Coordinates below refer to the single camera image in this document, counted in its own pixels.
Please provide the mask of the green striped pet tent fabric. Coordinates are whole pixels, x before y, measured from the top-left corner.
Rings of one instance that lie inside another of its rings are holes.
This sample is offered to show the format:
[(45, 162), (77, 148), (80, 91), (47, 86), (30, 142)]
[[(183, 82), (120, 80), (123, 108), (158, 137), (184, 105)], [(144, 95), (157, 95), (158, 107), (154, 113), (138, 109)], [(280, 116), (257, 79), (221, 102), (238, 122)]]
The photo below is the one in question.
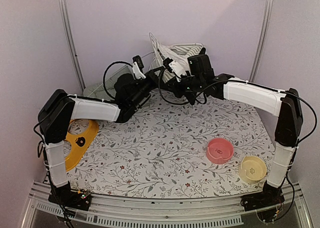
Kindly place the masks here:
[(188, 71), (192, 76), (188, 58), (191, 56), (198, 55), (204, 45), (201, 43), (190, 43), (190, 44), (175, 44), (175, 45), (164, 45), (157, 40), (155, 35), (149, 33), (149, 39), (154, 52), (153, 60), (150, 65), (150, 70), (163, 66), (163, 61), (166, 58), (173, 59), (180, 64), (185, 71)]

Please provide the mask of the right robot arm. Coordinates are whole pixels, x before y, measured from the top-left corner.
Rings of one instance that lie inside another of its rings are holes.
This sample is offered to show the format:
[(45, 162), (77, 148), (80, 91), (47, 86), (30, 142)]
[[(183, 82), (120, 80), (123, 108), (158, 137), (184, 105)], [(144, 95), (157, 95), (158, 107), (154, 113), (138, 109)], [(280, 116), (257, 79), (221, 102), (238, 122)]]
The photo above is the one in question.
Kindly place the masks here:
[(248, 104), (274, 117), (275, 155), (266, 180), (269, 187), (258, 196), (263, 206), (269, 206), (278, 197), (275, 188), (283, 184), (301, 141), (302, 100), (297, 90), (271, 88), (226, 73), (217, 75), (206, 54), (188, 57), (184, 64), (170, 60), (168, 69), (175, 77), (174, 94), (192, 105), (199, 95), (205, 95)]

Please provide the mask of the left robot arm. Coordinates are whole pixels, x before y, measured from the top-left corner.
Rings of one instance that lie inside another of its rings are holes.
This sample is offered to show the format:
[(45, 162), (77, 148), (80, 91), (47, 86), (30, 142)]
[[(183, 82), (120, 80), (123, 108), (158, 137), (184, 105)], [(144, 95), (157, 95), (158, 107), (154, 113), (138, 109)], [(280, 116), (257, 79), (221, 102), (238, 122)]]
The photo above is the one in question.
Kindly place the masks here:
[(159, 78), (147, 73), (136, 80), (124, 74), (115, 83), (115, 100), (68, 94), (63, 89), (53, 92), (38, 114), (39, 135), (44, 144), (44, 158), (55, 190), (55, 197), (64, 205), (74, 201), (74, 193), (66, 188), (67, 171), (77, 164), (68, 164), (64, 144), (88, 148), (95, 139), (98, 120), (126, 123), (141, 107), (150, 92), (158, 86)]

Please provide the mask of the pink pet bowl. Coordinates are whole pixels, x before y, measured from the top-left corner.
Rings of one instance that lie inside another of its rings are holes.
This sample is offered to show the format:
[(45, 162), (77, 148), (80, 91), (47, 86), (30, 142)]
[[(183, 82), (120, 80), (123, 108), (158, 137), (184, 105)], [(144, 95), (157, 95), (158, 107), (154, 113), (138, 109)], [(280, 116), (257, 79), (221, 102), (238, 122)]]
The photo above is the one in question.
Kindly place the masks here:
[(214, 138), (206, 148), (207, 159), (214, 164), (229, 162), (234, 154), (234, 146), (226, 139)]

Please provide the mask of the cream pet bowl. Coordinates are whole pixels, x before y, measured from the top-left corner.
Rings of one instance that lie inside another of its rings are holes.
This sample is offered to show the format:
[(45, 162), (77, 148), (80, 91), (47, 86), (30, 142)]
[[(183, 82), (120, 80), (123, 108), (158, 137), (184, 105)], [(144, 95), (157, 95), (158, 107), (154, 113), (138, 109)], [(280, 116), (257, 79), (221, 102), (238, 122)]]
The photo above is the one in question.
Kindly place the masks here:
[(247, 184), (258, 183), (266, 174), (265, 162), (256, 156), (245, 156), (238, 169), (240, 179)]

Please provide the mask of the green checkered cushion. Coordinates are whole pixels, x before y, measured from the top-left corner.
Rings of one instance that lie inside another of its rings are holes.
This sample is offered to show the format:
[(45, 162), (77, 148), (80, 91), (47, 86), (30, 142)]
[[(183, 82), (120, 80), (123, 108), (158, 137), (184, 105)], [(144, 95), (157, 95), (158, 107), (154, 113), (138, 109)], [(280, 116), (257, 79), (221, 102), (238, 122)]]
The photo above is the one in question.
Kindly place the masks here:
[(82, 93), (83, 96), (90, 98), (113, 100), (116, 96), (114, 85), (117, 82), (118, 78), (123, 74), (132, 75), (130, 67), (128, 65), (123, 65), (118, 71), (116, 71), (111, 76), (108, 76), (108, 74), (106, 74), (104, 84), (103, 82), (100, 82), (86, 87)]

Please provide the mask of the right aluminium corner post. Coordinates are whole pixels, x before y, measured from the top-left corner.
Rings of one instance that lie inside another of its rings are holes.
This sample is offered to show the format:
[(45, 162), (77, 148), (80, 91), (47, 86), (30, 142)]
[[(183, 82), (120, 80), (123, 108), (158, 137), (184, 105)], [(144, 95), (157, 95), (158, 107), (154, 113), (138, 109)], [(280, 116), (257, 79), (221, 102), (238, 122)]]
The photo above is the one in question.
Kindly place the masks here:
[(253, 82), (258, 74), (261, 58), (263, 55), (263, 50), (267, 38), (267, 33), (270, 25), (270, 20), (272, 16), (272, 10), (273, 10), (273, 2), (274, 0), (265, 0), (264, 5), (264, 11), (263, 11), (263, 17), (262, 17), (262, 25), (260, 29), (259, 39), (257, 43), (257, 48), (255, 52), (255, 56), (253, 59), (253, 64), (249, 76), (249, 80)]

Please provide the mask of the aluminium corner post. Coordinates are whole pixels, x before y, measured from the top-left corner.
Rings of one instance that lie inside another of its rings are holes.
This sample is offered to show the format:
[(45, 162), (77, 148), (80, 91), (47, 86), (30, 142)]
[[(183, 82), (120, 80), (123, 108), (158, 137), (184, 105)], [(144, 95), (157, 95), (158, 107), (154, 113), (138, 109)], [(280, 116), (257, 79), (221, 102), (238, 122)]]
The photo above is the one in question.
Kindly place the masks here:
[(255, 52), (255, 56), (253, 59), (253, 64), (249, 76), (249, 80), (253, 82), (258, 74), (261, 58), (263, 55), (263, 50), (267, 38), (267, 33), (270, 25), (270, 20), (272, 16), (272, 10), (273, 10), (273, 2), (274, 0), (265, 0), (264, 5), (264, 11), (263, 11), (263, 17), (262, 17), (262, 25), (260, 29), (259, 39), (257, 43), (257, 48)]
[(67, 40), (67, 45), (68, 45), (68, 49), (71, 56), (71, 61), (74, 67), (75, 76), (78, 81), (80, 90), (83, 91), (86, 86), (85, 86), (85, 81), (80, 68), (78, 54), (77, 54), (74, 39), (73, 39), (71, 23), (70, 23), (68, 7), (67, 7), (67, 0), (58, 0), (58, 4), (60, 8), (60, 14), (61, 14), (62, 24), (63, 24), (63, 28), (64, 28), (66, 40)]

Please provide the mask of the front aluminium rail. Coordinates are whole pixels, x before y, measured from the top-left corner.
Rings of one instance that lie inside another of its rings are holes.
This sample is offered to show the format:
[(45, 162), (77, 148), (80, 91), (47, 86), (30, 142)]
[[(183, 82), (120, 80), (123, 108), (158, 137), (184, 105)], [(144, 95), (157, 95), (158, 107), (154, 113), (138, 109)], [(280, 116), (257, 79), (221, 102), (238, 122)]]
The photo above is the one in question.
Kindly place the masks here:
[(245, 210), (240, 195), (151, 199), (93, 194), (89, 210), (71, 210), (70, 223), (48, 200), (50, 187), (34, 182), (22, 227), (315, 227), (298, 183), (283, 187), (280, 220), (262, 222), (276, 206)]

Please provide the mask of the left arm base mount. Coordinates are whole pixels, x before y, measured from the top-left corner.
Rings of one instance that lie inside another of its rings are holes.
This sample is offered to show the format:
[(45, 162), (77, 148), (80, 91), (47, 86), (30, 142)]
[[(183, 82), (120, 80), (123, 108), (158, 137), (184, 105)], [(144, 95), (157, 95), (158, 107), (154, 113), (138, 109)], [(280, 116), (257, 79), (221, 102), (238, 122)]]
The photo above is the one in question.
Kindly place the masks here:
[(91, 192), (89, 190), (73, 190), (70, 183), (56, 187), (53, 184), (50, 185), (50, 195), (48, 201), (58, 204), (63, 207), (75, 208), (79, 210), (88, 211), (91, 205)]

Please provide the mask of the left aluminium corner post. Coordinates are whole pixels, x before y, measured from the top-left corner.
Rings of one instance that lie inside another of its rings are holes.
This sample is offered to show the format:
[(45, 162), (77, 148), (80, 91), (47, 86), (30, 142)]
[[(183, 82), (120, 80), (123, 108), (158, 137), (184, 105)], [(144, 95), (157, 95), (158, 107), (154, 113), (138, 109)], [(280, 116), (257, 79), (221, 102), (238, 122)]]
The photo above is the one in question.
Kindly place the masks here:
[(86, 86), (85, 86), (85, 81), (80, 68), (78, 54), (77, 54), (74, 39), (73, 39), (71, 23), (70, 23), (68, 7), (67, 7), (67, 0), (58, 0), (58, 4), (60, 8), (60, 14), (61, 14), (62, 24), (63, 24), (63, 28), (64, 28), (66, 40), (67, 40), (67, 45), (68, 45), (68, 49), (71, 56), (71, 61), (74, 67), (75, 76), (78, 81), (80, 90), (83, 91)]

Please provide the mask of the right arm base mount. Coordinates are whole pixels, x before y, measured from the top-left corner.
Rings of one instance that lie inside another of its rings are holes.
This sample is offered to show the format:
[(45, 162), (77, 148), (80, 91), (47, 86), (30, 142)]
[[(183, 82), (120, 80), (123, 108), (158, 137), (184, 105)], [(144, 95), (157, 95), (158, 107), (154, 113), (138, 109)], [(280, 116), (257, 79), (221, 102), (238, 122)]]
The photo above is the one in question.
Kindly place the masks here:
[(284, 201), (282, 187), (273, 187), (265, 182), (261, 192), (243, 195), (240, 204), (244, 207), (245, 211), (250, 211), (281, 204)]

